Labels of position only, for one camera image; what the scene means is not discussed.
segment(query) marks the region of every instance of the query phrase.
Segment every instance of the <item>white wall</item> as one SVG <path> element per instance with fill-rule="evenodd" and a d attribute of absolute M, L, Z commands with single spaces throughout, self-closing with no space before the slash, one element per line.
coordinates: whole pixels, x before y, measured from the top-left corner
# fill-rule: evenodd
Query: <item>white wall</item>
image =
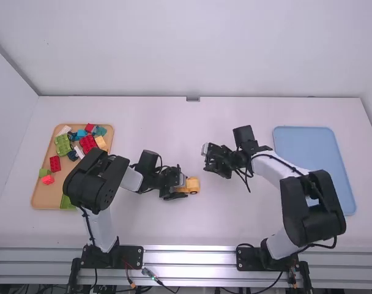
<path fill-rule="evenodd" d="M 0 196 L 37 100 L 38 95 L 0 55 Z"/>
<path fill-rule="evenodd" d="M 360 96 L 372 122 L 372 0 L 0 0 L 0 44 L 43 95 Z"/>

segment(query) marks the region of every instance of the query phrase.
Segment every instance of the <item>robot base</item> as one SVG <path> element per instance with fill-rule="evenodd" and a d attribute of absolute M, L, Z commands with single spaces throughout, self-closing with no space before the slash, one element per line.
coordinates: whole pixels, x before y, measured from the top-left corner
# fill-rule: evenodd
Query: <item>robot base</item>
<path fill-rule="evenodd" d="M 280 260 L 270 258 L 259 247 L 238 247 L 236 249 L 236 268 L 238 271 L 289 271 L 299 264 L 297 254 Z"/>
<path fill-rule="evenodd" d="M 103 253 L 93 245 L 85 245 L 81 254 L 80 268 L 140 270 L 143 267 L 143 254 L 142 246 L 121 246 L 118 239 L 109 253 Z"/>

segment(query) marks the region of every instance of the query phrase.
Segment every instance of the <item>tabletop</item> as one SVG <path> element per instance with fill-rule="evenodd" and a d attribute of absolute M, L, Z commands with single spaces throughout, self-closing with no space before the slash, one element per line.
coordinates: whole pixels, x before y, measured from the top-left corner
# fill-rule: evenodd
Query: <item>tabletop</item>
<path fill-rule="evenodd" d="M 51 133 L 60 123 L 114 127 L 111 153 L 137 162 L 143 149 L 163 164 L 197 176 L 201 192 L 164 202 L 158 192 L 119 189 L 111 205 L 121 243 L 219 245 L 259 242 L 282 227 L 280 194 L 265 179 L 224 179 L 203 171 L 210 141 L 234 148 L 232 129 L 250 124 L 260 145 L 273 147 L 277 126 L 326 126 L 337 138 L 357 211 L 346 218 L 338 247 L 372 248 L 372 127 L 360 99 L 296 97 L 41 97 L 0 199 L 0 247 L 82 247 L 77 211 L 41 211 L 30 205 Z"/>

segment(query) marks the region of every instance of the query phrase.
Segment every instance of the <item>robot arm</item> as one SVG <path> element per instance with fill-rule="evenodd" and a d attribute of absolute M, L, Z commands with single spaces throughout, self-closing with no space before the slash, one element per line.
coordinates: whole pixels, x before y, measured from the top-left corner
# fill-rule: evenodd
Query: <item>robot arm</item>
<path fill-rule="evenodd" d="M 345 232 L 345 218 L 326 171 L 296 167 L 268 146 L 259 146 L 251 126 L 233 131 L 237 151 L 206 143 L 201 152 L 206 158 L 204 169 L 229 179 L 232 171 L 246 168 L 245 176 L 260 175 L 280 190 L 284 228 L 261 242 L 261 248 L 269 253 L 269 258 L 280 260 L 312 242 Z M 319 204 L 308 207 L 307 197 L 318 199 Z"/>
<path fill-rule="evenodd" d="M 137 164 L 121 156 L 107 155 L 106 151 L 93 148 L 69 173 L 62 187 L 71 204 L 83 212 L 88 244 L 109 253 L 117 241 L 111 222 L 110 206 L 118 187 L 139 194 L 159 189 L 164 200 L 187 197 L 186 193 L 173 190 L 185 184 L 186 176 L 180 167 L 156 167 L 160 156 L 144 150 Z"/>

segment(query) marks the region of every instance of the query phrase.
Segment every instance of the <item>white lego brick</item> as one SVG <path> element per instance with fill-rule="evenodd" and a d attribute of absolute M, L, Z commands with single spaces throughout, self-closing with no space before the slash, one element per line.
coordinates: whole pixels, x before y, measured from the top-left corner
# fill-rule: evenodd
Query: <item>white lego brick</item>
<path fill-rule="evenodd" d="M 65 125 L 65 126 L 62 128 L 62 130 L 59 131 L 59 133 L 57 134 L 56 137 L 61 136 L 61 135 L 63 135 L 63 134 L 66 134 L 67 132 L 70 132 L 71 129 L 72 129 L 72 128 L 71 128 L 70 126 L 66 126 L 66 125 Z"/>
<path fill-rule="evenodd" d="M 74 147 L 74 150 L 76 150 L 76 153 L 78 155 L 78 157 L 80 157 L 80 159 L 83 159 L 84 158 L 84 153 L 81 152 L 80 148 L 78 146 L 75 146 Z"/>

